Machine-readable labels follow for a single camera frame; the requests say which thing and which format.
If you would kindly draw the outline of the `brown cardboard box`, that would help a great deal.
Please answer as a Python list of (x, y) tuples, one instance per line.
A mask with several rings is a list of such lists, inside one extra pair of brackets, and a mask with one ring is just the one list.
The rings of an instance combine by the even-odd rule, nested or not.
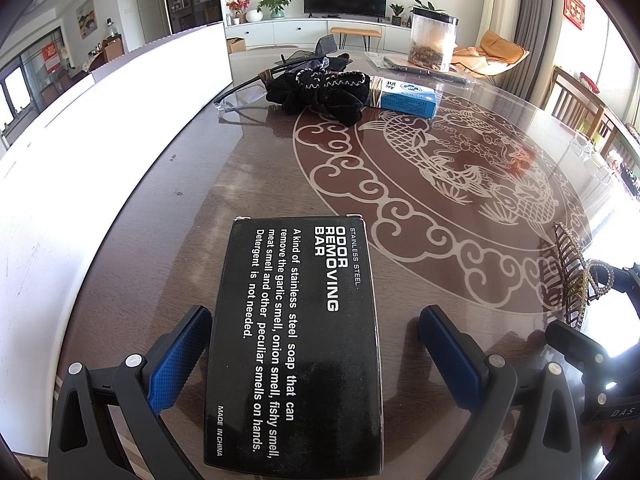
[(241, 37), (231, 37), (227, 39), (228, 53), (243, 52), (246, 50), (246, 42)]

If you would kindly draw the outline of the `blue white medicine box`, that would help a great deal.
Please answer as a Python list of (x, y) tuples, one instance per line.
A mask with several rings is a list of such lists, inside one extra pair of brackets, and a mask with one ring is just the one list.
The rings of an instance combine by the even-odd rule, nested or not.
[(433, 119), (437, 110), (437, 96), (430, 87), (374, 76), (370, 80), (367, 106)]

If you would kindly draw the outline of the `white tv cabinet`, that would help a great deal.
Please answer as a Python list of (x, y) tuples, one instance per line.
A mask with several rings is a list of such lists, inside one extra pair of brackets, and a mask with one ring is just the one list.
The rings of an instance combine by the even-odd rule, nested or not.
[(266, 47), (311, 48), (317, 40), (330, 34), (333, 26), (375, 28), (383, 38), (375, 52), (408, 54), (411, 30), (388, 23), (375, 23), (346, 18), (276, 18), (239, 25), (226, 26), (226, 37), (245, 39), (247, 49)]

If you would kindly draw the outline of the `clear eyeglasses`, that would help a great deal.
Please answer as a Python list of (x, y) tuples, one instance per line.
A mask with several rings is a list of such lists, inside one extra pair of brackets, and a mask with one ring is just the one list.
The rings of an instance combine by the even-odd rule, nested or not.
[(224, 90), (213, 98), (218, 115), (237, 112), (263, 99), (267, 94), (266, 83), (273, 80), (272, 70), (263, 70), (242, 84)]

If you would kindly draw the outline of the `wooden bench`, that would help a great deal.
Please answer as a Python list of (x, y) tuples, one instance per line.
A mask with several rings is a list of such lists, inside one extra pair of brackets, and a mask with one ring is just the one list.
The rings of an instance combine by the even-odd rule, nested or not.
[(333, 26), (330, 28), (330, 33), (337, 40), (340, 49), (360, 49), (363, 52), (376, 50), (383, 38), (382, 32), (375, 28)]

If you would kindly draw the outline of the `green potted plant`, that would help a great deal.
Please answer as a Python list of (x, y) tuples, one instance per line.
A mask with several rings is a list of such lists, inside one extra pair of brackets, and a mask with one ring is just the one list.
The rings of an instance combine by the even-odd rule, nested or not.
[(260, 0), (257, 9), (268, 10), (270, 18), (283, 18), (285, 9), (293, 0)]

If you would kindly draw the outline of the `orange lounge chair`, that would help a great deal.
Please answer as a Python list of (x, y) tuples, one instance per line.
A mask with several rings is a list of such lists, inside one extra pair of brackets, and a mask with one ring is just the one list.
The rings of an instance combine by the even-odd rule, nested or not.
[(478, 47), (455, 48), (451, 65), (473, 77), (491, 78), (517, 66), (528, 55), (523, 47), (488, 30)]

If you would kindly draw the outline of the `red flower vase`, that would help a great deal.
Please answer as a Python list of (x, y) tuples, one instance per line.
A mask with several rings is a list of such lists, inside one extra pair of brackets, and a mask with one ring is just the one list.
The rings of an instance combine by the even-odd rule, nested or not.
[(232, 15), (232, 22), (234, 24), (241, 24), (246, 22), (246, 12), (250, 7), (252, 0), (227, 0), (226, 6)]

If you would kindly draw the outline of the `white cardboard sorting box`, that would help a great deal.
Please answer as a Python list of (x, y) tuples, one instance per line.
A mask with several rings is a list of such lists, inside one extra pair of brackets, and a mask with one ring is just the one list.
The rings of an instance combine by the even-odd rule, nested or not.
[(48, 452), (66, 327), (119, 211), (231, 81), (223, 24), (180, 32), (85, 77), (2, 156), (1, 433), (13, 452)]

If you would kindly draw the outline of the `clear plastic jar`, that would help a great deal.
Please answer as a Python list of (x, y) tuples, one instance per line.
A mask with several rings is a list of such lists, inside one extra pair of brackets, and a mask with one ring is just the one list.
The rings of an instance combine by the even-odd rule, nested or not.
[(426, 70), (448, 72), (456, 47), (458, 21), (446, 13), (414, 8), (408, 61)]

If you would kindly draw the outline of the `black knit stitched pouch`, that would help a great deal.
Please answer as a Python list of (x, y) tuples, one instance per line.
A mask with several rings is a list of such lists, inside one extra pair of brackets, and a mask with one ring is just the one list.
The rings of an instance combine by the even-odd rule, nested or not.
[(370, 83), (370, 76), (358, 70), (330, 73), (321, 68), (303, 68), (266, 82), (266, 100), (279, 104), (287, 115), (311, 107), (351, 127), (362, 117)]

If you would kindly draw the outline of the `wooden dining chair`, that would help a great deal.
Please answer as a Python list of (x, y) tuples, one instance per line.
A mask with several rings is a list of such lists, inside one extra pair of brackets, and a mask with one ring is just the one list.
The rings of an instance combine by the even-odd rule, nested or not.
[(541, 107), (594, 144), (613, 140), (623, 124), (588, 87), (554, 66)]

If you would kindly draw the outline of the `black odor bar box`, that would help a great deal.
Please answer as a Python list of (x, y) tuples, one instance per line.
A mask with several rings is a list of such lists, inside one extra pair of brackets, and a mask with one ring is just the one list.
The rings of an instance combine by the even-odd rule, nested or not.
[(232, 224), (209, 345), (204, 460), (259, 477), (384, 463), (378, 318), (358, 214)]

